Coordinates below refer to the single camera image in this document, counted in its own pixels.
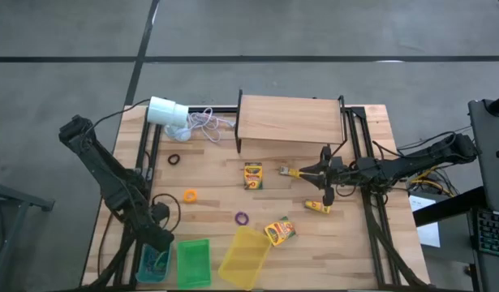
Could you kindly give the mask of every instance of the concrete floor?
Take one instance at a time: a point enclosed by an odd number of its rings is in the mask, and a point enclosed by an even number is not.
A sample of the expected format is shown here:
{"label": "concrete floor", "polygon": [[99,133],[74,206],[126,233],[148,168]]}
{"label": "concrete floor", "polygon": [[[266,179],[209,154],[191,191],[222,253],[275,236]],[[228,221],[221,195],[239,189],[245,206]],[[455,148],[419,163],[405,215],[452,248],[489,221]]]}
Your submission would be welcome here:
{"label": "concrete floor", "polygon": [[[0,56],[135,56],[150,0],[0,0]],[[161,1],[147,55],[499,54],[497,0]],[[56,199],[34,210],[7,290],[76,287],[99,202],[98,185],[58,141],[75,114],[121,109],[134,63],[0,63],[0,182]],[[145,64],[135,101],[236,102],[237,90],[345,95],[387,104],[398,145],[468,125],[467,102],[499,97],[499,62]],[[97,128],[113,149],[119,118]],[[481,184],[476,163],[450,168],[460,191]],[[462,265],[427,258],[434,284],[471,288]]]}

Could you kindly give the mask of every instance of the yellow crayon box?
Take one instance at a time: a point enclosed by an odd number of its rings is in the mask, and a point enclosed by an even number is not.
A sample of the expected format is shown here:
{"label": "yellow crayon box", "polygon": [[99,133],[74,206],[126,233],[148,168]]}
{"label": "yellow crayon box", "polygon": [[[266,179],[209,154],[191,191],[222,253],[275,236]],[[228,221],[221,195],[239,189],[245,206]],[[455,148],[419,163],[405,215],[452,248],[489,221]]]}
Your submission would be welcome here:
{"label": "yellow crayon box", "polygon": [[330,206],[324,206],[321,202],[316,202],[313,200],[305,200],[305,208],[321,212],[324,214],[330,214]]}
{"label": "yellow crayon box", "polygon": [[246,190],[261,190],[264,169],[260,162],[246,162],[243,167],[244,188]]}
{"label": "yellow crayon box", "polygon": [[264,231],[275,247],[296,234],[295,228],[287,216],[268,225],[264,228]]}

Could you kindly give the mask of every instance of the yellow plastic bin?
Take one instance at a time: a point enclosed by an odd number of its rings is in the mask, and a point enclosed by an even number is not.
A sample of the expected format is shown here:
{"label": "yellow plastic bin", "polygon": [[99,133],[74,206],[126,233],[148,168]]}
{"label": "yellow plastic bin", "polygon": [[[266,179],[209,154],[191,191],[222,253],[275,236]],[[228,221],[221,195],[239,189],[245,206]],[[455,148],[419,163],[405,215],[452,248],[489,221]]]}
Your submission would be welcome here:
{"label": "yellow plastic bin", "polygon": [[240,226],[218,269],[220,278],[244,290],[251,290],[262,269],[271,242],[261,232]]}

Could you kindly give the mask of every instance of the white cable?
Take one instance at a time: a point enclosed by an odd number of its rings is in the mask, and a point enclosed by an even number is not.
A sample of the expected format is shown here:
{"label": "white cable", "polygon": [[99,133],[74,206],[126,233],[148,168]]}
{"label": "white cable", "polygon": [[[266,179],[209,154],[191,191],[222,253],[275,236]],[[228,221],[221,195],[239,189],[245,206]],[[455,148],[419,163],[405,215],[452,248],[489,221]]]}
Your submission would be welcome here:
{"label": "white cable", "polygon": [[[213,115],[213,109],[208,107],[202,113],[191,113],[187,116],[187,127],[178,128],[175,126],[165,126],[165,133],[172,139],[179,142],[186,142],[191,138],[191,131],[200,128],[204,135],[212,142],[220,141],[221,133],[218,130],[220,122],[234,127],[234,122],[217,118]],[[217,138],[212,137],[208,132],[217,132]]]}

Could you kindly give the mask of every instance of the purple ring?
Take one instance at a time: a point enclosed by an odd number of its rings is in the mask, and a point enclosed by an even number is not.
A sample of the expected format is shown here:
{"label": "purple ring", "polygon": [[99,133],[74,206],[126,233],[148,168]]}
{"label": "purple ring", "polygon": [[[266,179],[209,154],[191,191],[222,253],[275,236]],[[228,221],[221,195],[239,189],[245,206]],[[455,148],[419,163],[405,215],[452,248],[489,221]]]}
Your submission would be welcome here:
{"label": "purple ring", "polygon": [[[245,217],[246,220],[244,222],[240,221],[240,217]],[[234,220],[238,225],[247,225],[249,223],[249,216],[244,212],[238,212],[234,215]]]}

